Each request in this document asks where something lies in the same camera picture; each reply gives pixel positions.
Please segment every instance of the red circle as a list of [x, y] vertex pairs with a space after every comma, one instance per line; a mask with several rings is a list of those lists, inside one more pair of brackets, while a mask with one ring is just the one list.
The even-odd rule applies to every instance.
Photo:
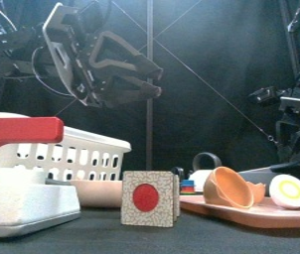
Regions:
[[132, 201], [135, 207], [140, 211], [150, 211], [155, 208], [159, 200], [159, 195], [155, 188], [148, 184], [142, 184], [134, 190]]

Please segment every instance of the gray table surface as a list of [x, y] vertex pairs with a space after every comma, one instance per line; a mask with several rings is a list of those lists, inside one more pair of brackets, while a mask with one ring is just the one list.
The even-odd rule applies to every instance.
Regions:
[[173, 228], [120, 224], [119, 209], [29, 235], [0, 238], [0, 253], [300, 253], [300, 229], [261, 229], [182, 211]]

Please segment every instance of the dark background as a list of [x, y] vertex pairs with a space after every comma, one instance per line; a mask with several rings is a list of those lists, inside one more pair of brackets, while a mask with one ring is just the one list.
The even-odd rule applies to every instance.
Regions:
[[[0, 2], [23, 28], [45, 21], [57, 1]], [[60, 2], [80, 7], [87, 1]], [[107, 1], [99, 2], [104, 12]], [[154, 99], [154, 170], [174, 166], [189, 170], [194, 156], [205, 151], [237, 171], [278, 163], [274, 144], [264, 135], [274, 136], [278, 105], [262, 108], [246, 97], [261, 87], [294, 85], [288, 40], [296, 42], [300, 67], [300, 27], [286, 33], [282, 18], [286, 15], [290, 21], [297, 5], [296, 0], [154, 0], [154, 62], [165, 70], [154, 83], [163, 89]], [[147, 1], [114, 0], [104, 25], [143, 54], [146, 16]], [[33, 79], [0, 80], [0, 111], [53, 116], [69, 103]], [[128, 141], [132, 151], [124, 155], [122, 169], [144, 170], [146, 101], [115, 109], [76, 102], [59, 117], [71, 127]]]

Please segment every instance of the cable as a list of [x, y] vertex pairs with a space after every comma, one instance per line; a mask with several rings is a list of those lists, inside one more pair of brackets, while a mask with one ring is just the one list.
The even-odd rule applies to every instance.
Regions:
[[32, 52], [32, 59], [31, 59], [31, 64], [32, 64], [32, 72], [35, 74], [35, 78], [37, 79], [37, 81], [40, 82], [40, 84], [43, 85], [43, 87], [51, 91], [53, 94], [61, 96], [61, 97], [73, 97], [71, 94], [68, 93], [61, 93], [59, 91], [56, 91], [55, 89], [52, 89], [43, 81], [41, 81], [41, 77], [36, 71], [36, 67], [35, 67], [35, 60], [36, 60], [36, 55], [37, 55], [37, 52], [43, 49], [44, 47], [40, 46], [37, 47], [33, 52]]
[[13, 28], [15, 31], [17, 31], [15, 24], [12, 23], [12, 21], [9, 20], [9, 18], [7, 17], [7, 15], [0, 11], [0, 15], [4, 17], [4, 19], [7, 20], [8, 24], [11, 25], [11, 27]]

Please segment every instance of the pink tray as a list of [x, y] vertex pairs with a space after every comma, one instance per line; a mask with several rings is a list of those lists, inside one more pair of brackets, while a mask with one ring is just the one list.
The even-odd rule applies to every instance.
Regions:
[[181, 195], [181, 208], [198, 214], [230, 220], [260, 228], [300, 227], [300, 208], [288, 210], [277, 206], [269, 197], [250, 209], [205, 204], [202, 195]]

